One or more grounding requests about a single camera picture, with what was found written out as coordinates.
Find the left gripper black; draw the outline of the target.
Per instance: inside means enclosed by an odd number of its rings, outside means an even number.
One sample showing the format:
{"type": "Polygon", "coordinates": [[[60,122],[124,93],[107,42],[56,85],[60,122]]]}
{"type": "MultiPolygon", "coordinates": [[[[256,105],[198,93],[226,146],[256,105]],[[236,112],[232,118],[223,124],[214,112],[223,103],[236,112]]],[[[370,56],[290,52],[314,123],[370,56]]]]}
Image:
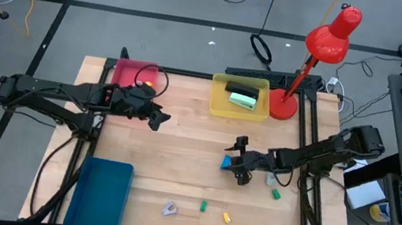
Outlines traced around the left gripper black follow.
{"type": "Polygon", "coordinates": [[[148,126],[151,130],[158,130],[161,123],[171,119],[169,114],[155,111],[151,99],[156,91],[147,84],[138,85],[138,88],[115,88],[112,90],[109,114],[126,116],[127,118],[149,118],[148,126]]]}

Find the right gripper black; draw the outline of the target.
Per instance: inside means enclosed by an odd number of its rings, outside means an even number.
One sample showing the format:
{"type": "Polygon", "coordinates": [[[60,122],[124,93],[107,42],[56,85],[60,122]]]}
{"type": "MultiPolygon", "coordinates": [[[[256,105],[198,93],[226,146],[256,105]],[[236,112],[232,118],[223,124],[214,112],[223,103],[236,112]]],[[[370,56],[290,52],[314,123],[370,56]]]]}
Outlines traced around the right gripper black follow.
{"type": "Polygon", "coordinates": [[[251,171],[261,170],[268,171],[275,174],[278,171],[276,165],[276,149],[269,149],[266,153],[257,151],[247,151],[248,136],[236,137],[236,142],[230,148],[226,148],[226,151],[239,151],[239,156],[235,158],[235,168],[231,169],[233,172],[237,184],[244,186],[250,183],[251,171]]]}

